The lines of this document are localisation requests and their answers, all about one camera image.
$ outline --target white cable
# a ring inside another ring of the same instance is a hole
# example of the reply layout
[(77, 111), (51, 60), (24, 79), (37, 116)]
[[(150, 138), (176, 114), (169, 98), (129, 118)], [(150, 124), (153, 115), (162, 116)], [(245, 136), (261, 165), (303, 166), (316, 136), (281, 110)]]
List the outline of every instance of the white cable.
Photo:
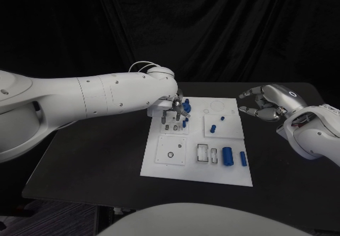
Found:
[(67, 127), (71, 126), (77, 121), (74, 121), (74, 122), (68, 123), (67, 125), (61, 126), (57, 130), (67, 128)]
[(152, 66), (152, 65), (158, 66), (156, 64), (147, 64), (147, 65), (139, 70), (139, 72), (140, 72), (147, 66)]
[(142, 60), (142, 61), (136, 62), (136, 63), (132, 65), (132, 67), (130, 67), (130, 69), (129, 69), (129, 72), (132, 71), (133, 66), (135, 66), (136, 64), (139, 64), (139, 63), (150, 63), (150, 64), (155, 64), (155, 63), (150, 62), (150, 61), (145, 61), (145, 60)]

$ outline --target table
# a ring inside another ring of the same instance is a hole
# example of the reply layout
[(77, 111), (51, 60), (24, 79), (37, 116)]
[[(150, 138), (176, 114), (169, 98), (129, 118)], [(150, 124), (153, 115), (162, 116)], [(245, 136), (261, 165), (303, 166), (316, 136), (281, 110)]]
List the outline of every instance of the table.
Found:
[[(238, 97), (261, 83), (179, 83), (185, 96)], [(322, 105), (307, 83), (283, 84)], [(238, 104), (257, 107), (253, 98)], [(24, 197), (132, 209), (168, 203), (204, 203), (283, 223), (340, 231), (340, 167), (307, 160), (276, 133), (284, 122), (241, 113), (254, 187), (142, 177), (152, 118), (146, 110), (91, 118), (62, 129), (24, 190)]]

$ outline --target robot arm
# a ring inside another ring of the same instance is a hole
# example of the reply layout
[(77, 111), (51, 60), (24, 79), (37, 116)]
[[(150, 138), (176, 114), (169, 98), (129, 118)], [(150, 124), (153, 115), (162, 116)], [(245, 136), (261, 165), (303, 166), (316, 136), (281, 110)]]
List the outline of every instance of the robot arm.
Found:
[(277, 133), (296, 152), (310, 160), (326, 156), (340, 166), (340, 110), (328, 104), (307, 107), (299, 94), (281, 85), (253, 88), (240, 97), (250, 95), (256, 95), (260, 109), (240, 107), (240, 110), (266, 121), (286, 117)]
[(179, 93), (172, 70), (159, 66), (147, 74), (58, 80), (0, 71), (0, 162), (22, 155), (54, 130), (77, 120), (143, 109), (149, 109), (149, 116), (162, 117), (166, 110), (182, 106)]

